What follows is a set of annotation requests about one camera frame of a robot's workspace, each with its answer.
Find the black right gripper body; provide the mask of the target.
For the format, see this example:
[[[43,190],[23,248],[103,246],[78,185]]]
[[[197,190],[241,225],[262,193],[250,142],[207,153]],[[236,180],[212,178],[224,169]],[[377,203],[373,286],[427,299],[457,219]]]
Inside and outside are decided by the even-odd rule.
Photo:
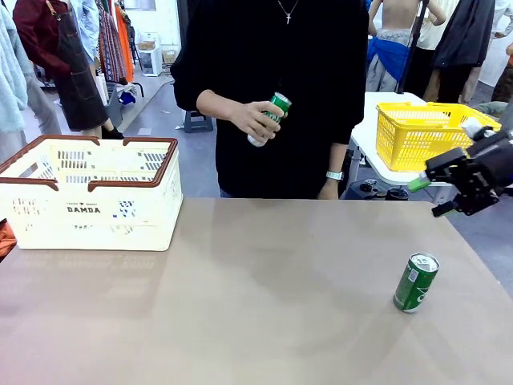
[[[476,134],[468,154],[483,165],[498,194],[512,196],[512,134]]]

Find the person's left hand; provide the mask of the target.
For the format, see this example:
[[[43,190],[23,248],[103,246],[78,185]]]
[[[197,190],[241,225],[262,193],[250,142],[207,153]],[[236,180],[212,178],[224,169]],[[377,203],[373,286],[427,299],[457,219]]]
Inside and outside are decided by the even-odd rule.
[[[338,200],[340,198],[338,192],[339,181],[334,179],[327,179],[317,195],[318,200]]]

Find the person's right hand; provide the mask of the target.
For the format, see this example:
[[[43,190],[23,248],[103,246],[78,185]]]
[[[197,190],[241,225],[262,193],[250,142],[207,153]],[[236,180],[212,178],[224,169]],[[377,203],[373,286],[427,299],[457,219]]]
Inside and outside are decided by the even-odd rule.
[[[254,140],[264,144],[275,137],[280,124],[273,118],[283,118],[283,112],[269,101],[240,103],[231,101],[229,121]]]

